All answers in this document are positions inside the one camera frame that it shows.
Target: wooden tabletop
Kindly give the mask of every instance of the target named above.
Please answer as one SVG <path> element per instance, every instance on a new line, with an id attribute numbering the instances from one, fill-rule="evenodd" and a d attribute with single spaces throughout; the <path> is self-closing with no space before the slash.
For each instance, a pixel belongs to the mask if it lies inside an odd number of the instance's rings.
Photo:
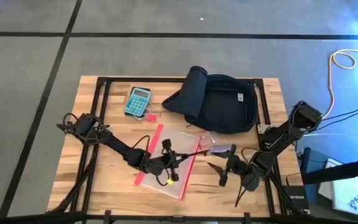
<path id="1" fill-rule="evenodd" d="M 96 80 L 97 77 L 82 76 L 72 113 L 80 115 L 90 112 Z M 263 78 L 263 81 L 271 122 L 272 124 L 282 124 L 287 120 L 287 113 L 279 81 L 277 78 Z M 154 113 L 157 115 L 155 123 L 146 120 L 138 121 L 135 118 L 124 116 L 125 103 L 133 86 L 151 89 L 150 102 L 154 105 Z M 196 126 L 187 127 L 188 123 L 183 115 L 167 111 L 162 107 L 162 101 L 179 90 L 180 87 L 181 83 L 113 82 L 109 92 L 104 123 L 110 124 L 110 130 L 114 135 L 130 146 L 146 134 L 153 135 L 160 123 L 186 133 L 204 133 L 204 130 Z M 259 91 L 256 92 L 259 98 L 259 111 L 262 111 Z M 99 102 L 101 102 L 102 95 L 103 91 L 99 96 Z M 260 116 L 260 119 L 263 124 L 263 116 Z M 222 145 L 236 144 L 238 154 L 243 147 L 259 148 L 255 127 L 247 133 L 218 134 L 217 139 L 218 143 Z M 139 146 L 144 148 L 145 143 L 143 142 Z M 55 208 L 73 186 L 81 150 L 82 145 L 78 140 L 71 136 L 65 138 L 50 196 L 49 210 Z M 253 153 L 253 151 L 247 150 L 245 155 L 249 159 Z M 249 212 L 252 217 L 269 216 L 263 181 L 254 192 L 246 192 L 239 206 L 234 208 L 240 184 L 239 177 L 229 174 L 226 186 L 219 187 L 219 177 L 207 165 L 207 162 L 224 167 L 226 160 L 214 156 L 197 156 L 184 199 L 180 201 L 147 187 L 134 185 L 138 171 L 129 167 L 118 153 L 101 145 L 88 213 L 103 215 L 105 210 L 111 210 L 114 215 L 241 217 L 244 212 Z M 278 164 L 283 183 L 286 175 L 300 171 L 293 147 L 287 148 L 279 155 Z M 303 185 L 300 175 L 290 176 L 289 181 L 291 185 Z M 79 197 L 80 204 L 82 203 L 83 189 Z M 275 210 L 279 212 L 277 191 L 273 184 L 272 191 Z"/>

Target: calculator display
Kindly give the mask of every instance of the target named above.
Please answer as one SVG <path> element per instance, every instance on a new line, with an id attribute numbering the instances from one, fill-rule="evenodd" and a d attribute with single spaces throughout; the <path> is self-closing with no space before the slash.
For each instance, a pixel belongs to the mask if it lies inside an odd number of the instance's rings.
<path id="1" fill-rule="evenodd" d="M 134 90 L 134 94 L 137 96 L 143 96 L 143 97 L 148 97 L 149 94 L 143 91 L 139 91 L 139 90 Z"/>

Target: small orange object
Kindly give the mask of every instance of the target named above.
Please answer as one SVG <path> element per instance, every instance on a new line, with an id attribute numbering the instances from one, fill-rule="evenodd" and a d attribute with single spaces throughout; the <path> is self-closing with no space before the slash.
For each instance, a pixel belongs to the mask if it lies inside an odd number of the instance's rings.
<path id="1" fill-rule="evenodd" d="M 155 120 L 156 120 L 156 115 L 155 115 L 155 114 L 148 114 L 148 115 L 146 116 L 146 120 L 147 120 L 147 121 L 150 121 L 150 122 L 155 122 Z"/>

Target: calculator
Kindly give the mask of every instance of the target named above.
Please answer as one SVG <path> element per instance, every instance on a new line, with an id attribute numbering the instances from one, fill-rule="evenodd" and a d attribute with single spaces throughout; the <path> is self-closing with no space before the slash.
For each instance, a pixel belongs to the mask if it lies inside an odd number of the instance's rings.
<path id="1" fill-rule="evenodd" d="M 142 116 L 150 101 L 151 92 L 141 88 L 134 88 L 127 105 L 125 105 L 125 113 L 134 116 Z"/>

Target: black floor stripe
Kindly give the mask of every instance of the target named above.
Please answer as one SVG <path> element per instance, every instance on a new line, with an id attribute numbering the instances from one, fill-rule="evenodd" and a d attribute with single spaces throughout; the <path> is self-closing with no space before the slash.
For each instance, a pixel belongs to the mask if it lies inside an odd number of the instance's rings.
<path id="1" fill-rule="evenodd" d="M 300 35 L 300 34 L 195 34 L 139 32 L 74 32 L 70 37 L 151 37 L 151 38 L 222 38 L 222 39 L 296 39 L 296 40 L 358 40 L 358 35 Z"/>
<path id="2" fill-rule="evenodd" d="M 44 114 L 45 107 L 47 105 L 48 98 L 49 98 L 50 92 L 53 87 L 53 83 L 55 82 L 60 63 L 62 62 L 62 58 L 63 58 L 64 52 L 66 50 L 66 47 L 67 47 L 68 39 L 70 38 L 69 33 L 73 29 L 76 17 L 78 15 L 78 11 L 80 10 L 80 7 L 81 7 L 81 3 L 82 3 L 82 0 L 77 0 L 74 10 L 73 10 L 73 14 L 71 15 L 70 21 L 68 23 L 68 26 L 67 26 L 67 29 L 65 32 L 65 36 L 60 44 L 57 54 L 56 54 L 55 61 L 52 65 L 52 69 L 49 73 L 47 83 L 45 84 L 45 88 L 44 88 L 44 91 L 41 96 L 40 103 L 37 107 L 37 111 L 35 112 L 35 116 L 32 121 L 30 131 L 29 131 L 27 138 L 24 142 L 22 153 L 20 154 L 19 161 L 17 162 L 11 182 L 9 184 L 7 191 L 6 191 L 4 201 L 2 202 L 2 205 L 0 208 L 0 218 L 7 217 L 9 209 L 12 205 L 13 198 L 14 198 L 16 190 L 17 190 L 17 186 L 19 185 L 20 179 L 21 179 L 23 171 L 24 171 L 25 163 L 27 162 L 27 159 L 29 157 L 31 147 L 32 147 L 34 139 L 35 139 L 35 135 L 37 134 L 37 131 L 40 126 L 41 119 L 42 119 L 42 115 Z"/>
<path id="3" fill-rule="evenodd" d="M 64 32 L 0 32 L 0 37 L 63 37 Z"/>

